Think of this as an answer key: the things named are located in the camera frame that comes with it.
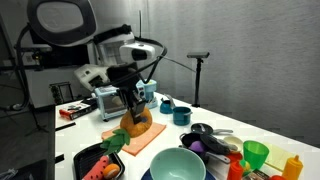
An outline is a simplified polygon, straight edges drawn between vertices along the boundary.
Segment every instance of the green object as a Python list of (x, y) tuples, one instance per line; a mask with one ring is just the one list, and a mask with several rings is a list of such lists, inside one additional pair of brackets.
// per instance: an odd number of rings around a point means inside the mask
[(169, 148), (152, 159), (150, 173), (153, 180), (204, 180), (206, 167), (194, 152), (184, 148)]
[(260, 169), (268, 157), (269, 149), (257, 141), (245, 141), (243, 143), (243, 154), (251, 169)]
[(102, 149), (106, 149), (107, 151), (104, 153), (104, 155), (109, 155), (113, 152), (120, 152), (122, 147), (126, 144), (130, 144), (130, 135), (128, 132), (124, 129), (117, 129), (113, 131), (113, 136), (109, 137), (108, 139), (105, 139), (100, 147)]

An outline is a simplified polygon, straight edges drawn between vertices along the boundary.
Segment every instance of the yellow bottle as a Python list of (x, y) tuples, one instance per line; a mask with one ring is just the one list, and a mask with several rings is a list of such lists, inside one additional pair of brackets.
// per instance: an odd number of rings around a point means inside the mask
[(286, 180), (297, 180), (302, 168), (303, 164), (299, 160), (298, 155), (294, 158), (288, 158), (286, 166), (282, 172), (282, 177), (286, 178)]

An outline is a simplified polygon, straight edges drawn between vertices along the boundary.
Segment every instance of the purple object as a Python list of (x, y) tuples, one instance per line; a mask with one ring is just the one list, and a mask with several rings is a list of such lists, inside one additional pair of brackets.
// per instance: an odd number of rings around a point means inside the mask
[(194, 151), (194, 152), (199, 152), (202, 153), (205, 151), (205, 146), (201, 141), (194, 141), (190, 147), (190, 150)]

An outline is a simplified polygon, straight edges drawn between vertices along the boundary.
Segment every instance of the teal bowl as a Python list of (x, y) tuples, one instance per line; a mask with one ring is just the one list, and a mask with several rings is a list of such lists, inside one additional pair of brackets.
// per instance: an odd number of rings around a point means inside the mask
[(184, 148), (169, 148), (152, 159), (150, 173), (153, 180), (204, 180), (206, 167), (194, 152)]

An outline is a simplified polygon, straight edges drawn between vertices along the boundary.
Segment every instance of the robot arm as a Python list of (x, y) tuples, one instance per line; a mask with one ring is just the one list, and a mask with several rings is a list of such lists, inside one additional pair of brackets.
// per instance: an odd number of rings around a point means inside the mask
[(27, 13), (32, 29), (51, 44), (94, 43), (101, 64), (108, 67), (110, 82), (104, 85), (119, 88), (120, 98), (136, 124), (141, 121), (140, 113), (146, 103), (137, 94), (139, 73), (154, 65), (153, 73), (161, 57), (138, 69), (135, 61), (154, 59), (155, 50), (135, 40), (163, 46), (153, 40), (134, 37), (131, 27), (126, 25), (130, 20), (129, 8), (128, 0), (29, 0)]

